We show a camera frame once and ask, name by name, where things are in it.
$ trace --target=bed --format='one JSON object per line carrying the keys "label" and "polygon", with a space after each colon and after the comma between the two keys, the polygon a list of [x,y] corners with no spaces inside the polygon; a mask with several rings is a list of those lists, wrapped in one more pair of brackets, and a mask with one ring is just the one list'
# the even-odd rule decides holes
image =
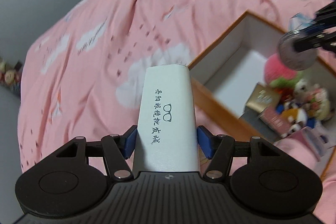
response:
{"label": "bed", "polygon": [[[25,172],[75,136],[87,141],[137,124],[146,68],[188,65],[250,10],[283,28],[331,0],[82,0],[30,47],[18,141]],[[328,53],[322,58],[336,67]],[[198,124],[222,130],[196,109]],[[90,165],[104,169],[100,159]]]}

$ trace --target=wooden box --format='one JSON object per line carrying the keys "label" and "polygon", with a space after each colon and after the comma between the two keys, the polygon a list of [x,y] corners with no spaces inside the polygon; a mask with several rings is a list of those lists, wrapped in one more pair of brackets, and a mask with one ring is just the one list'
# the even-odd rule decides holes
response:
{"label": "wooden box", "polygon": [[[261,136],[238,118],[256,83],[264,83],[264,64],[276,52],[285,32],[246,11],[189,65],[194,103],[237,141]],[[318,58],[305,74],[312,83],[327,88],[330,97],[336,99],[336,73],[323,60]],[[336,117],[324,126],[336,134]],[[317,164],[316,173],[323,176],[334,152],[334,148],[328,150]]]}

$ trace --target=blue gripper pad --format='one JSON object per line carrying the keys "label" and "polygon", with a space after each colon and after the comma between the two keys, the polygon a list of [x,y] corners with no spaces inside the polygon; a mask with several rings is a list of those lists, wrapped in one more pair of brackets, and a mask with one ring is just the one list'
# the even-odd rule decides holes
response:
{"label": "blue gripper pad", "polygon": [[121,150],[121,154],[124,159],[127,160],[131,157],[134,149],[135,149],[135,141],[137,139],[138,129],[137,126],[131,126],[129,130],[125,132],[122,136],[125,138],[124,149]]}
{"label": "blue gripper pad", "polygon": [[213,158],[216,152],[216,150],[212,148],[212,138],[215,138],[215,136],[212,135],[212,133],[204,126],[199,126],[197,128],[198,144],[201,147],[205,157],[209,160]]}

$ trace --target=colorful toy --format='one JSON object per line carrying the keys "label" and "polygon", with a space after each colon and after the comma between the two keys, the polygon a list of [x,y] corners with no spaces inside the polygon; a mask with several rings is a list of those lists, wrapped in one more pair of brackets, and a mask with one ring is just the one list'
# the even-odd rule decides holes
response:
{"label": "colorful toy", "polygon": [[5,73],[5,83],[10,86],[15,81],[15,70],[11,69]]}
{"label": "colorful toy", "polygon": [[279,59],[277,54],[273,54],[266,61],[264,67],[264,78],[267,85],[272,88],[290,88],[302,79],[302,72],[287,68]]}
{"label": "colorful toy", "polygon": [[1,61],[0,62],[0,72],[1,73],[5,73],[6,72],[6,62],[5,61]]}
{"label": "colorful toy", "polygon": [[0,71],[0,85],[4,85],[5,83],[5,74]]}
{"label": "colorful toy", "polygon": [[328,92],[318,84],[314,85],[310,91],[302,97],[302,107],[307,111],[308,117],[315,117],[318,120],[325,121],[332,117],[330,111],[330,101]]}
{"label": "colorful toy", "polygon": [[292,124],[288,134],[292,134],[307,125],[307,114],[302,108],[291,108],[281,113],[281,117],[285,118]]}
{"label": "colorful toy", "polygon": [[294,98],[295,100],[303,104],[305,102],[305,98],[307,97],[309,91],[312,89],[312,86],[309,84],[309,82],[306,79],[301,79],[294,88]]}
{"label": "colorful toy", "polygon": [[295,99],[293,97],[288,98],[283,103],[283,110],[289,110],[292,108],[298,108],[298,104],[296,103]]}
{"label": "colorful toy", "polygon": [[277,93],[281,94],[280,103],[283,104],[286,100],[293,99],[293,89],[283,88],[283,89],[274,89]]}

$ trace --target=white box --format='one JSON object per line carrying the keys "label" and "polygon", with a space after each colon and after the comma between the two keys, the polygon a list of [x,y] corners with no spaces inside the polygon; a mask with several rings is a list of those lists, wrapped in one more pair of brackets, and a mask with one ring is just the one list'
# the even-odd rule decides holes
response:
{"label": "white box", "polygon": [[132,171],[137,176],[139,171],[199,170],[189,70],[183,65],[150,67],[143,87]]}
{"label": "white box", "polygon": [[[214,122],[238,141],[249,141],[260,134],[243,120],[245,103],[256,83],[264,83],[264,64],[276,52],[285,30],[267,20],[245,12],[190,65],[194,102]],[[336,99],[336,73],[320,58],[305,71],[306,78],[327,88]],[[325,124],[336,136],[336,117]],[[323,177],[335,149],[331,148],[317,164]]]}

